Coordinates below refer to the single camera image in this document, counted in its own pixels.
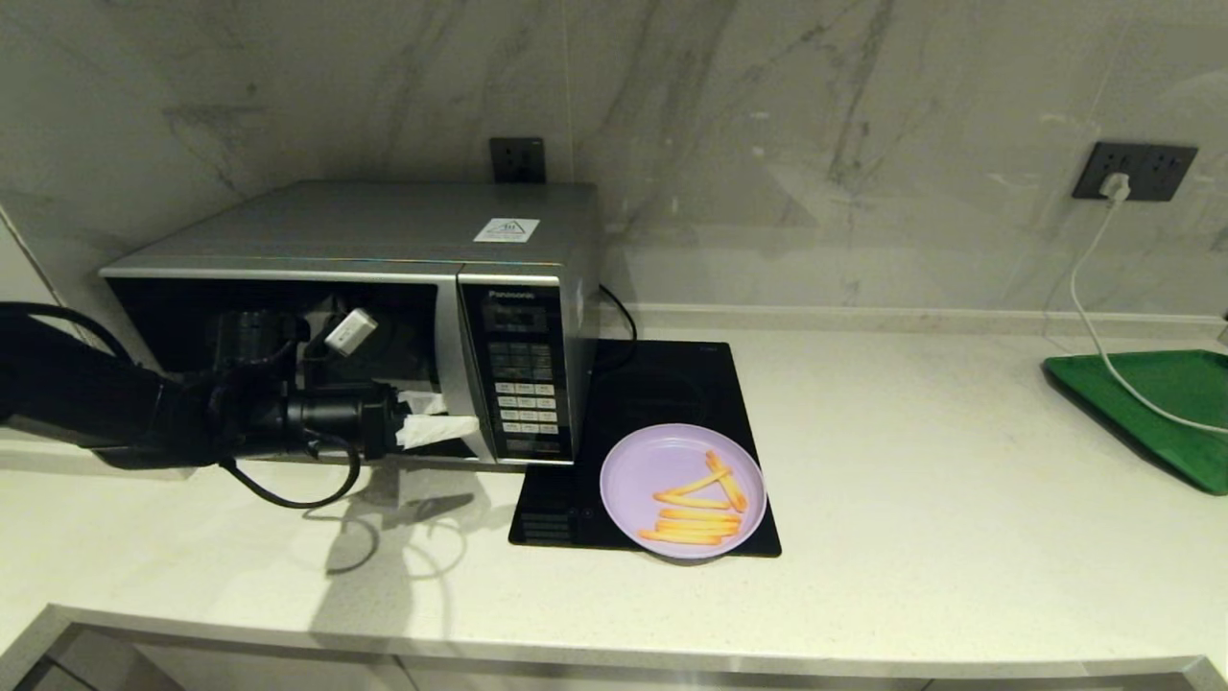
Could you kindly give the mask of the purple plate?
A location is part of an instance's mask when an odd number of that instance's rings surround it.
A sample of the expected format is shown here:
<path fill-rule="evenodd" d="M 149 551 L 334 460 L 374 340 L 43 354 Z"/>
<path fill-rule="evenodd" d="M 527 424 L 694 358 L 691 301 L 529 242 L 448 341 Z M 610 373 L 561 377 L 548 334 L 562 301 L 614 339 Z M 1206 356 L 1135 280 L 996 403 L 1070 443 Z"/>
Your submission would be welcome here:
<path fill-rule="evenodd" d="M 740 515 L 740 531 L 726 536 L 716 546 L 670 545 L 639 538 L 639 531 L 655 531 L 662 509 L 689 509 L 667 506 L 652 496 L 658 491 L 682 487 L 710 475 L 707 450 L 716 450 L 740 482 L 748 498 L 745 512 L 718 511 Z M 744 446 L 732 438 L 693 423 L 661 423 L 636 430 L 619 441 L 605 455 L 598 477 L 602 506 L 614 525 L 637 546 L 670 560 L 699 561 L 720 558 L 743 547 L 768 520 L 768 486 L 763 469 Z M 685 497 L 727 500 L 720 484 L 686 493 Z"/>

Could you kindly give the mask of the silver Panasonic microwave oven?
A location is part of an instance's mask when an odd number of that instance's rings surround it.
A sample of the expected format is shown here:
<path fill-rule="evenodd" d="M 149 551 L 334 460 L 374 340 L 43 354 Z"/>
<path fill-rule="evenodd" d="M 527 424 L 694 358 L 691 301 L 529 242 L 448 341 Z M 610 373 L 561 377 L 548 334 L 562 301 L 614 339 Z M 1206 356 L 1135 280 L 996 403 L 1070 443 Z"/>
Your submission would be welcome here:
<path fill-rule="evenodd" d="M 490 218 L 540 225 L 526 244 L 474 242 Z M 479 382 L 488 458 L 409 457 L 570 465 L 596 369 L 600 233 L 592 185 L 300 182 L 156 241 L 99 275 L 447 272 Z"/>

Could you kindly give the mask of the black induction cooktop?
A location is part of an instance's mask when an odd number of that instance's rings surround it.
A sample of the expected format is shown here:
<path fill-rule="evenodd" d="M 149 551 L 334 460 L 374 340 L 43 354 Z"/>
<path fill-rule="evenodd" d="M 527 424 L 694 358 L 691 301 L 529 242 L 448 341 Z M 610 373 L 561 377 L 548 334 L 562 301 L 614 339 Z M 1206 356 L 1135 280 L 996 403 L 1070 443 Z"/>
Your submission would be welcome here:
<path fill-rule="evenodd" d="M 527 469 L 510 522 L 513 545 L 648 551 L 609 519 L 598 486 L 605 455 L 636 430 L 661 423 L 715 430 L 744 446 L 763 468 L 727 342 L 602 341 L 598 353 L 616 363 L 591 384 L 578 461 Z M 768 520 L 727 555 L 776 558 L 782 551 L 768 502 Z"/>

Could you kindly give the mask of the green plastic tray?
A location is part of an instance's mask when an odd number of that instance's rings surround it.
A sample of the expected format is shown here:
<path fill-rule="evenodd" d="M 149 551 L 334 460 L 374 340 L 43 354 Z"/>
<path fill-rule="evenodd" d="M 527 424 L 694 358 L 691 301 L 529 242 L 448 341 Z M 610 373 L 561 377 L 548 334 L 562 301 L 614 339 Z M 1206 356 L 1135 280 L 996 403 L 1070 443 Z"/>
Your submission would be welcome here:
<path fill-rule="evenodd" d="M 1142 458 L 1194 488 L 1228 497 L 1228 353 L 1133 351 L 1109 358 L 1149 403 L 1223 432 L 1192 430 L 1149 411 L 1114 379 L 1097 353 L 1045 358 L 1041 371 L 1054 389 Z"/>

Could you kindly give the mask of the small black wall outlet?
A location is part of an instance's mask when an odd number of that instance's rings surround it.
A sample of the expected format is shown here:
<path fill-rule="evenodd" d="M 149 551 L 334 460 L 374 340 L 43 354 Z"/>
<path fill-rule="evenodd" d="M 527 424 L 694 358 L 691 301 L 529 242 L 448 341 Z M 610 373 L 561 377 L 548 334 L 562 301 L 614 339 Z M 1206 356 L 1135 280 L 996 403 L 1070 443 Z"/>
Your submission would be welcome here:
<path fill-rule="evenodd" d="M 542 137 L 491 137 L 488 140 L 494 182 L 545 184 L 546 156 Z"/>

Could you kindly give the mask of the wide black wall outlet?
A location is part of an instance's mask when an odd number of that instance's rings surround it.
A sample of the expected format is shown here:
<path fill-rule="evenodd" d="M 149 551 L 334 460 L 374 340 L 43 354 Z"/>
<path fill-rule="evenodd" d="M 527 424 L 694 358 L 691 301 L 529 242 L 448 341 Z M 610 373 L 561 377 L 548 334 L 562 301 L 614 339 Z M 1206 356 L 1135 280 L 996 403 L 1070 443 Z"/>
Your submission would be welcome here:
<path fill-rule="evenodd" d="M 1108 200 L 1102 185 L 1111 176 L 1127 176 L 1132 203 L 1169 203 L 1175 196 L 1200 149 L 1174 144 L 1099 141 L 1079 172 L 1071 198 Z"/>

